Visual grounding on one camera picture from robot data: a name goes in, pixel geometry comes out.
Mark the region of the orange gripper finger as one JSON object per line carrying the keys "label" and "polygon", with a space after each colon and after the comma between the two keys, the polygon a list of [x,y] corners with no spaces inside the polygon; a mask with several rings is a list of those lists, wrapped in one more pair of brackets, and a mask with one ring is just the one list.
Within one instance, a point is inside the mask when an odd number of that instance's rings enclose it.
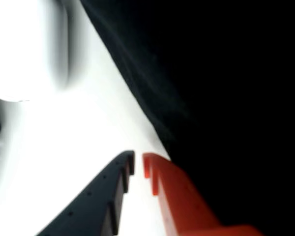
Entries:
{"label": "orange gripper finger", "polygon": [[144,175],[159,199],[169,236],[259,236],[248,225],[224,226],[214,215],[186,173],[168,159],[143,154]]}

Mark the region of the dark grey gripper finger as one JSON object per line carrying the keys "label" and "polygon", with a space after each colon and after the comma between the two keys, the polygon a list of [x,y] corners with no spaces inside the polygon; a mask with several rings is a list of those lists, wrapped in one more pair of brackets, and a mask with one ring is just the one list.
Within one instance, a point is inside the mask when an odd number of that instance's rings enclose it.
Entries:
{"label": "dark grey gripper finger", "polygon": [[123,195],[128,192],[134,164],[134,151],[120,153],[39,235],[118,235]]}

